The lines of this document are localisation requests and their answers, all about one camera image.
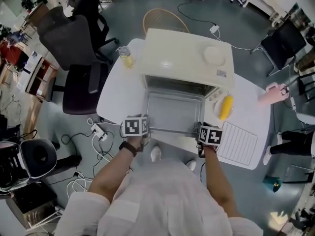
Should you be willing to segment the wicker basket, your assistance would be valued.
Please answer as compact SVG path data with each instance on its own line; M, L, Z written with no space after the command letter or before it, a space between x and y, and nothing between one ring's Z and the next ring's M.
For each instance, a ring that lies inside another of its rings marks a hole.
M189 33L188 27L177 15L161 8L154 8L147 11L143 17L142 25L145 34L147 34L148 29Z

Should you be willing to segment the grey baking tray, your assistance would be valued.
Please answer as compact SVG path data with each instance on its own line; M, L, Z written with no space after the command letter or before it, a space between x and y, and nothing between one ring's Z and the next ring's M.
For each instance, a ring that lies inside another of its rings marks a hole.
M165 89L146 90L143 111L151 132L193 137L204 120L202 95Z

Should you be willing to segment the white shirt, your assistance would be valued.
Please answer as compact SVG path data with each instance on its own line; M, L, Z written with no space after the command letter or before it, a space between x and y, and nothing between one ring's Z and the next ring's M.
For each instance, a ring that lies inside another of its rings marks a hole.
M254 222L229 218L182 162L161 160L123 180L113 201L71 194L55 236L263 236Z

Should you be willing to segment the wire oven rack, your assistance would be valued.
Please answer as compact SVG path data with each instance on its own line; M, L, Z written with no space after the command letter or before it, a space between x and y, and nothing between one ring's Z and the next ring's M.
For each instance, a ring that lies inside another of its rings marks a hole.
M224 122L219 159L243 168L250 168L258 137L233 124Z

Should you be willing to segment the black wristwatch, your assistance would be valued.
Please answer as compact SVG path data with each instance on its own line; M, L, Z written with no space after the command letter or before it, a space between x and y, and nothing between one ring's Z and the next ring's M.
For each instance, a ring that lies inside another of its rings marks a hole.
M121 145L119 146L119 150L122 150L123 148L127 149L129 152L132 153L133 157L135 157L138 153L138 149L135 148L133 145L128 143L127 141L123 141Z

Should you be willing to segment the black mesh office chair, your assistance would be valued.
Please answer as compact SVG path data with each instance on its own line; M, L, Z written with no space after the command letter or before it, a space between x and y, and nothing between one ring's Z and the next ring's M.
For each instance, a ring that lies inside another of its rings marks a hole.
M56 78L48 83L45 100L51 102L57 91L63 93L63 112L70 115L95 114L101 91L108 77L108 65L97 58L87 19L66 17L61 6L49 10L37 33L41 44L67 72L64 86Z
M68 2L73 7L72 15L82 15L87 19L94 52L104 61L112 64L113 61L102 54L99 49L111 42L118 44L119 40L116 38L106 39L109 27L105 18L99 13L99 0L68 0Z

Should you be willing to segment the pale pink plate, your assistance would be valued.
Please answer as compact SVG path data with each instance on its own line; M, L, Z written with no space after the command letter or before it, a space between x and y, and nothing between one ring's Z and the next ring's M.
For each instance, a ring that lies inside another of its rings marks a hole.
M219 119L219 115L220 115L220 111L221 111L221 104L222 104L222 101L224 100L224 98L222 98L222 99L220 99L220 100L218 100L217 102L216 102L216 104L215 104L215 106L214 106L214 114L215 114L215 116Z

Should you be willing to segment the person's right forearm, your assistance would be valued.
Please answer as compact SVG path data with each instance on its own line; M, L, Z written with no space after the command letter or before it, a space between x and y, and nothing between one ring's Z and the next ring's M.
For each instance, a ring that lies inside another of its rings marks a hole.
M206 187L228 217L242 217L237 209L233 189L226 178L213 147L204 147Z

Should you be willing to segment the teal waste bin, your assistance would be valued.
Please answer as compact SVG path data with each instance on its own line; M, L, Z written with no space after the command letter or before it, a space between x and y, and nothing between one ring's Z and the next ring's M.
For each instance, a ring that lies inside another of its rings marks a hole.
M282 181L279 177L271 177L271 176L266 176L263 180L263 183L265 186L272 190L274 193L276 193L282 185Z

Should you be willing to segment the black white-rimmed backpack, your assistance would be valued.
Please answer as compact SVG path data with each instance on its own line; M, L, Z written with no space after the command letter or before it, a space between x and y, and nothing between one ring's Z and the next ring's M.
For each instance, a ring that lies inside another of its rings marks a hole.
M40 178L57 164L56 149L46 139L31 139L20 144L22 159L30 178Z

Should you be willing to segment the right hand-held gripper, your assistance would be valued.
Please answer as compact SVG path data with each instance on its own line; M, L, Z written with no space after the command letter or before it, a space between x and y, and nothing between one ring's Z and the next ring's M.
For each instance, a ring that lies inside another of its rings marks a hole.
M206 122L197 123L197 149L199 158L205 158L204 148L211 147L215 153L221 144L223 130Z

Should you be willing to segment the person's left forearm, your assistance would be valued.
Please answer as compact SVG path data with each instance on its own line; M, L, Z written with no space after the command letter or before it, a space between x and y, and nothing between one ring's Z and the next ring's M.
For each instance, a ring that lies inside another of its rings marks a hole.
M89 192L105 197L110 203L125 178L134 157L123 148L94 177Z

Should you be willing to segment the black visitor chair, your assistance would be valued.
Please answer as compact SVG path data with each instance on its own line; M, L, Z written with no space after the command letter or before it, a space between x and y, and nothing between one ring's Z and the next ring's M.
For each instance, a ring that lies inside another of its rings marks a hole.
M300 30L291 20L267 33L265 38L250 53L262 50L273 66L268 77L295 64L296 55L306 46Z

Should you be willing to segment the cream toaster oven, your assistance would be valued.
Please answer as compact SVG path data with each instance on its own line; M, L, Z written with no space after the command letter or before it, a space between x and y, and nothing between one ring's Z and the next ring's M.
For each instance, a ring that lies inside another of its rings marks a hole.
M204 62L206 47L221 49L225 65ZM165 89L202 95L207 100L229 93L234 87L230 44L211 38L163 29L149 29L137 71L147 89Z

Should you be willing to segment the clear bottle yellow liquid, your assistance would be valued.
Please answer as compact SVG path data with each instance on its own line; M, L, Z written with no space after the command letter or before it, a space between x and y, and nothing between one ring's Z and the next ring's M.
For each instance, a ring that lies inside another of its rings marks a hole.
M116 49L116 52L118 52L125 68L133 68L133 57L128 46L120 46Z

